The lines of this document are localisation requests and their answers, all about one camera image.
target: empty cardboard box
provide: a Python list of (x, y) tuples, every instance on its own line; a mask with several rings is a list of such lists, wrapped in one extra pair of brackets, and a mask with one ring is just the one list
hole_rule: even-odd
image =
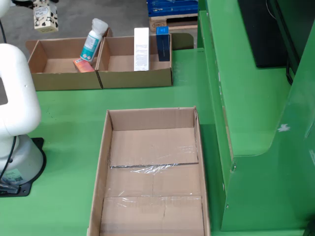
[(156, 36), (150, 36), (150, 70), (133, 71), (134, 37), (104, 38), (96, 70), (104, 88), (172, 86), (172, 40), (170, 61), (158, 60)]
[(195, 108), (107, 111), (88, 235), (210, 235)]

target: orange product box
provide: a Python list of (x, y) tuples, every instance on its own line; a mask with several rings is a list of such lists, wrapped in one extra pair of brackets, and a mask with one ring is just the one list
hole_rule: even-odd
[(90, 65), (90, 63), (88, 63), (86, 60), (83, 60), (81, 58), (73, 60), (73, 64), (75, 68), (81, 73), (95, 71), (93, 67)]

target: bottle cap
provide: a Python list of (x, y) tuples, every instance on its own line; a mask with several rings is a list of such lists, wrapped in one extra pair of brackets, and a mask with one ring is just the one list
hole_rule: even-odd
[(92, 20), (92, 29), (96, 33), (103, 35), (107, 31), (107, 28), (108, 28), (108, 24), (103, 22), (102, 20), (97, 19), (97, 18), (94, 18)]

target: blue product box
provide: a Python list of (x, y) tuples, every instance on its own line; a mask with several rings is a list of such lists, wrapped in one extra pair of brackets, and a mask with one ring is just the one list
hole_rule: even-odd
[(168, 26), (157, 27), (157, 53), (159, 61), (169, 61), (169, 33)]

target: blue crate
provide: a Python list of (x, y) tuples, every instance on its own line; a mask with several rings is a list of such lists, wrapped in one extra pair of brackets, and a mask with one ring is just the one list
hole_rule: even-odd
[(198, 2), (193, 0), (147, 0), (149, 17), (198, 13)]

